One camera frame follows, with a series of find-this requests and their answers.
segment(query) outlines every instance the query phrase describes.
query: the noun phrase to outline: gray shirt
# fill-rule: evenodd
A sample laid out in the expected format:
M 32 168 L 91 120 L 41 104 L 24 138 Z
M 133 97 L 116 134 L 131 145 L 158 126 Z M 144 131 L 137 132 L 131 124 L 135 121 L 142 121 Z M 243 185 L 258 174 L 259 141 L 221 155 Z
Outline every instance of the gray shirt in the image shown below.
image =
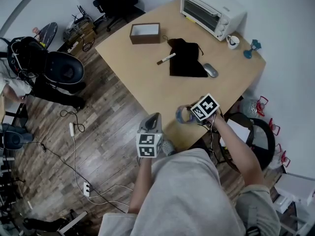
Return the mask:
M 263 236 L 279 235 L 269 189 L 247 186 L 234 207 L 203 149 L 163 158 L 152 173 L 154 183 L 139 214 L 105 214 L 99 236 L 244 236 L 250 226 Z

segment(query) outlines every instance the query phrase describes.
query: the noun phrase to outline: computer mouse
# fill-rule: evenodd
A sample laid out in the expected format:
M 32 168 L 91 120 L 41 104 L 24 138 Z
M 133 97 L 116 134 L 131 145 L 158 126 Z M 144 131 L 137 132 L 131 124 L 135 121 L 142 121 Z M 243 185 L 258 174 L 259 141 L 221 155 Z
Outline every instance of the computer mouse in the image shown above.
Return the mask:
M 203 68 L 206 70 L 206 72 L 212 77 L 215 78 L 219 75 L 218 71 L 216 71 L 213 66 L 211 66 L 209 63 L 205 63 L 203 65 Z

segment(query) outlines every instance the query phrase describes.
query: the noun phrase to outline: wooden table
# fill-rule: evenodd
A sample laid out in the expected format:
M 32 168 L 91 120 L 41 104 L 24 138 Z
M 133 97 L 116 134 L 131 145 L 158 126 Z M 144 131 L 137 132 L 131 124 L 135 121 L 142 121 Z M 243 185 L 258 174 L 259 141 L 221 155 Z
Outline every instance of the wooden table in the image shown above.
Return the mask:
M 132 45 L 129 38 L 135 23 L 160 23 L 161 43 Z M 157 62 L 170 53 L 171 47 L 162 39 L 183 38 L 198 43 L 204 55 L 201 64 L 210 63 L 217 78 L 169 76 L 169 62 Z M 148 114 L 159 112 L 167 137 L 179 150 L 187 149 L 201 138 L 206 129 L 195 124 L 180 124 L 175 112 L 181 105 L 191 104 L 210 93 L 225 113 L 262 72 L 265 61 L 253 52 L 252 59 L 243 56 L 250 45 L 238 34 L 241 44 L 235 50 L 226 41 L 219 42 L 201 26 L 180 13 L 180 0 L 174 0 L 130 22 L 100 43 L 96 50 L 130 90 Z

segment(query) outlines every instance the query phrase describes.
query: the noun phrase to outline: drawstring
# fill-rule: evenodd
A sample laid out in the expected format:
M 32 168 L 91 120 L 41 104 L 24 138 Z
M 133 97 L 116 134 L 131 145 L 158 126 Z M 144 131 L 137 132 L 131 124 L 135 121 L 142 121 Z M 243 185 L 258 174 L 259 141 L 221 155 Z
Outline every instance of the drawstring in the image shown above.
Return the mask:
M 200 51 L 202 52 L 202 55 L 203 55 L 203 51 L 201 50 L 200 46 L 198 45 L 198 48 L 200 49 Z
M 165 39 L 168 42 L 168 37 L 166 35 L 162 36 L 163 39 Z
M 168 37 L 166 35 L 163 35 L 162 38 L 168 42 Z

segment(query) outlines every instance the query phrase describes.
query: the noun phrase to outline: toaster oven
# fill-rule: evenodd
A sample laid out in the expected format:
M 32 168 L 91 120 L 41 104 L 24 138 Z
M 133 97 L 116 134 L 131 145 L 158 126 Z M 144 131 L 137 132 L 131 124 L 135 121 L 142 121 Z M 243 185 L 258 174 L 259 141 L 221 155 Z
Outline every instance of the toaster oven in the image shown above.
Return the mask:
M 222 41 L 246 14 L 236 0 L 181 0 L 181 13 Z

